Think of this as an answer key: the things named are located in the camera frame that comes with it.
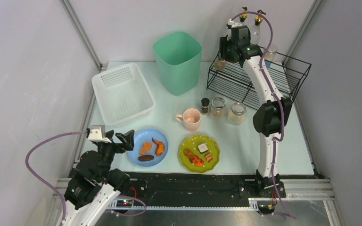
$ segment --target spice rack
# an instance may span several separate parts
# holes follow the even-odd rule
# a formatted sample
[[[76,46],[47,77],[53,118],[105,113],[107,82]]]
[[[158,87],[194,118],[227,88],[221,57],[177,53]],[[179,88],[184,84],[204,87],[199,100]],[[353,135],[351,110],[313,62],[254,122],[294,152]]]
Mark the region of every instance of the spice rack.
[[[218,55],[219,53],[217,53],[209,67],[206,89],[241,102],[250,108],[259,109],[259,98],[249,75],[238,63],[227,62],[225,69],[217,70],[214,67],[214,62]],[[271,62],[271,66],[268,68],[269,74],[283,96],[294,101],[309,74],[312,64],[282,53],[277,53],[277,55],[288,59],[288,64]]]

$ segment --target white dish rack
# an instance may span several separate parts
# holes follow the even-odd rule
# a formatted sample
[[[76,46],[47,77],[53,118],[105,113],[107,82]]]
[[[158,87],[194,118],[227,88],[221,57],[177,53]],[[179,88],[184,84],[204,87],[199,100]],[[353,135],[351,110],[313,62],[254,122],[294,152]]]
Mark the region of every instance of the white dish rack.
[[[92,78],[103,121],[120,127],[148,116],[155,100],[136,63],[125,64]]]

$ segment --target white wall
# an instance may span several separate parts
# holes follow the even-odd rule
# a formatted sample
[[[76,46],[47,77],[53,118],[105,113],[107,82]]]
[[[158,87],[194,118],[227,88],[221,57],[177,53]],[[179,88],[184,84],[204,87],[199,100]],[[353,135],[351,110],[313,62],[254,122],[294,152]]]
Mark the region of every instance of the white wall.
[[[96,74],[58,0],[0,0],[0,225],[23,226],[52,192],[25,155],[53,135],[79,130]],[[30,165],[55,184],[76,137],[35,151]]]
[[[72,0],[99,59],[154,61],[153,43],[173,31],[186,31],[203,46],[202,60],[212,61],[228,19],[262,9],[274,29],[274,44],[286,53],[313,0]],[[253,24],[254,15],[248,16]],[[261,27],[266,45],[270,30]]]
[[[362,1],[324,1],[295,57],[313,64],[297,101],[315,162],[362,225]]]

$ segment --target teal bin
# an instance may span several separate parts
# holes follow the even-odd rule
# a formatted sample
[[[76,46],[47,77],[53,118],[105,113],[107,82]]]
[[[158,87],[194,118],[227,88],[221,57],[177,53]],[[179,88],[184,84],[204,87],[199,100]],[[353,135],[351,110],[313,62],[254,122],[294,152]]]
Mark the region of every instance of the teal bin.
[[[194,37],[174,32],[156,41],[153,50],[160,78],[170,93],[178,96],[196,86],[202,46]]]

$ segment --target pink mug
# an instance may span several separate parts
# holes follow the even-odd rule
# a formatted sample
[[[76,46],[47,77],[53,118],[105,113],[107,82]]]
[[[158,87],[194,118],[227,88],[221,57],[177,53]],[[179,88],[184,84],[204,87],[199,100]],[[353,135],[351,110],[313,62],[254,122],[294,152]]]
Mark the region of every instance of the pink mug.
[[[184,128],[189,131],[195,131],[200,126],[200,111],[195,108],[190,108],[184,112],[184,114],[178,114],[175,118],[182,122]]]

